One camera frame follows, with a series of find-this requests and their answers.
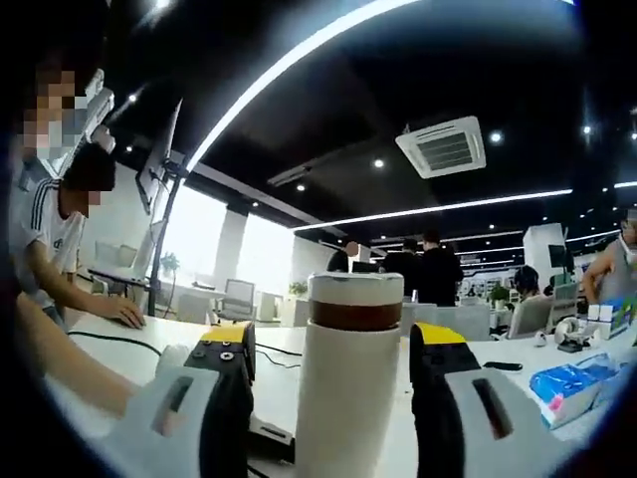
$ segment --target ceiling vent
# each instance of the ceiling vent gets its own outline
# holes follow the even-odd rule
[[[454,119],[396,138],[423,178],[480,169],[487,165],[476,117]]]

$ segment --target white striped shirt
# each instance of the white striped shirt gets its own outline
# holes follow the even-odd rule
[[[68,218],[60,215],[58,192],[60,181],[45,179],[28,193],[13,217],[10,247],[16,275],[24,291],[42,308],[53,300],[40,289],[26,260],[26,249],[34,241],[47,248],[47,258],[61,272],[75,272],[78,248],[85,218],[74,212]]]

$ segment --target brown band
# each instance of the brown band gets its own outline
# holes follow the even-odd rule
[[[387,331],[400,322],[401,313],[402,304],[343,306],[310,300],[311,321],[340,331]]]

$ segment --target potted plant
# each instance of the potted plant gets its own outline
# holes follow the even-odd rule
[[[177,269],[179,269],[179,259],[173,252],[167,252],[161,259],[159,259],[159,263],[161,264],[161,269],[164,274],[172,273],[172,276],[175,277]]]
[[[509,300],[509,289],[502,287],[500,284],[496,284],[491,290],[490,299],[497,311],[502,310]]]
[[[307,282],[293,282],[290,284],[290,288],[288,292],[291,296],[296,296],[298,298],[303,297],[308,293],[308,283]]]

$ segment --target ceiling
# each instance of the ceiling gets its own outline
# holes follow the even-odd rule
[[[173,0],[156,12],[154,0],[113,2],[105,70],[119,160],[147,155],[139,138],[154,137],[180,98],[173,148],[191,156],[264,71],[365,3]],[[560,222],[569,238],[616,229],[621,208],[637,203],[637,188],[613,187],[637,180],[631,16],[602,2],[476,3],[415,2],[330,40],[247,104],[188,182],[290,227],[572,189],[299,232],[382,246],[431,227],[447,239],[521,231],[450,241],[459,252],[507,249],[480,254],[485,263],[520,263],[511,248],[531,225]],[[422,179],[394,139],[466,116],[479,120],[487,166]],[[603,245],[569,242],[576,254]]]

